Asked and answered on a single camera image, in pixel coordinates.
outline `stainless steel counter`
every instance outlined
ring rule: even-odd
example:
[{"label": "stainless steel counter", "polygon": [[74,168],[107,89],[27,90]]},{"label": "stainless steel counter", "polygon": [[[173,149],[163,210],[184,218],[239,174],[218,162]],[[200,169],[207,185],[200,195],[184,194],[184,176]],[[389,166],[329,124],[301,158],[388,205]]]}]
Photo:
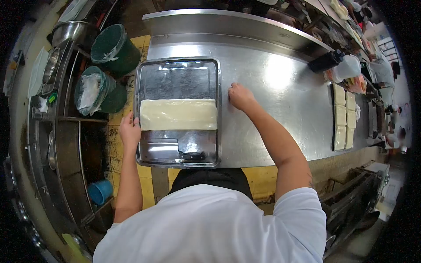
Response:
[{"label": "stainless steel counter", "polygon": [[[147,59],[212,56],[220,61],[220,167],[274,164],[252,122],[228,102],[227,90],[232,82],[240,82],[254,93],[265,110],[291,133],[307,160],[347,152],[332,151],[330,83],[325,81],[323,75],[314,74],[306,66],[312,57],[330,50],[320,41],[284,24],[230,11],[165,11],[145,15],[144,20],[152,34]],[[171,24],[176,27],[173,29],[169,26]],[[277,44],[273,41],[273,36],[281,34],[290,34],[286,37],[288,48],[280,45],[282,40]],[[294,38],[297,39],[296,43],[291,41]],[[311,43],[303,46],[304,41]],[[310,49],[306,46],[313,44],[317,44],[318,49],[307,52]],[[361,118],[354,134],[354,147],[348,151],[361,149],[371,143],[367,139],[368,107],[363,100],[362,96],[357,96]]]}]

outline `metal tray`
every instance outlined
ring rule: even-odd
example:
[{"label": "metal tray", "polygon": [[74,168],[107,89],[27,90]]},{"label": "metal tray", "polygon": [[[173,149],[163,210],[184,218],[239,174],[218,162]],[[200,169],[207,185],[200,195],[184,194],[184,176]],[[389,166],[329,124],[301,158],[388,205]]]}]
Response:
[{"label": "metal tray", "polygon": [[[221,70],[211,57],[148,60],[136,69],[133,113],[144,99],[215,99],[221,127]],[[219,130],[142,132],[136,160],[143,166],[215,168],[221,160]]]},{"label": "metal tray", "polygon": [[352,148],[354,148],[354,144],[352,144],[352,147],[349,149],[341,149],[341,150],[335,150],[335,135],[336,135],[336,119],[335,119],[335,94],[334,94],[334,88],[333,88],[333,83],[329,85],[330,86],[330,92],[332,94],[332,112],[333,112],[333,136],[332,136],[332,151],[334,152],[347,152],[347,151],[351,151]]}]

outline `tattoo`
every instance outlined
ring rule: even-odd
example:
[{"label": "tattoo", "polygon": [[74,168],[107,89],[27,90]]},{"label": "tattoo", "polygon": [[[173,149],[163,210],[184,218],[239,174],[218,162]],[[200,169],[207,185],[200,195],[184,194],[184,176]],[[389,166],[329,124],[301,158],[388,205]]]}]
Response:
[{"label": "tattoo", "polygon": [[309,186],[314,189],[313,177],[309,173],[307,175],[308,175],[308,177],[310,177]]}]

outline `green trash bin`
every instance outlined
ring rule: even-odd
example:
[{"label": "green trash bin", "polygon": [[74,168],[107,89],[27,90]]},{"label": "green trash bin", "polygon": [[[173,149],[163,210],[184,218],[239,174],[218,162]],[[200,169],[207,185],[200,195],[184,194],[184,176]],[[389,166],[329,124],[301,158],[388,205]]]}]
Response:
[{"label": "green trash bin", "polygon": [[[97,81],[96,83],[99,83],[99,90],[94,90],[90,93],[91,100],[86,99],[88,95],[85,95],[84,100],[82,99],[84,92],[83,76],[90,76]],[[88,114],[92,115],[94,112],[119,112],[124,107],[126,101],[126,88],[117,83],[112,77],[102,72],[97,66],[90,66],[85,69],[80,79],[77,81],[75,89],[75,106],[83,116],[87,116]]]},{"label": "green trash bin", "polygon": [[139,64],[141,54],[127,38],[122,24],[104,29],[91,48],[91,60],[109,70],[116,78],[133,71]]}]

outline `dough block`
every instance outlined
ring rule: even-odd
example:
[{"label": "dough block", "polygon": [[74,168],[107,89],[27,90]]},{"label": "dough block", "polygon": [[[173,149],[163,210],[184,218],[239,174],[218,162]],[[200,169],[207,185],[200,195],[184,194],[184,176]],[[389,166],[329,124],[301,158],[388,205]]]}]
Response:
[{"label": "dough block", "polygon": [[354,129],[346,128],[346,144],[345,148],[350,149],[354,143]]},{"label": "dough block", "polygon": [[346,123],[347,127],[350,129],[355,129],[357,127],[357,116],[354,111],[346,112]]},{"label": "dough block", "polygon": [[216,130],[214,99],[142,100],[142,130]]},{"label": "dough block", "polygon": [[335,125],[346,125],[346,108],[342,105],[335,105]]},{"label": "dough block", "polygon": [[345,93],[346,99],[346,110],[355,111],[355,95],[352,92],[347,91]]},{"label": "dough block", "polygon": [[335,151],[342,150],[345,148],[346,141],[346,127],[336,126],[335,128],[335,145],[333,148]]},{"label": "dough block", "polygon": [[346,101],[345,101],[345,90],[344,90],[344,88],[335,84],[335,83],[332,84],[332,85],[333,85],[333,96],[334,96],[334,99],[335,99],[335,104],[345,106]]}]

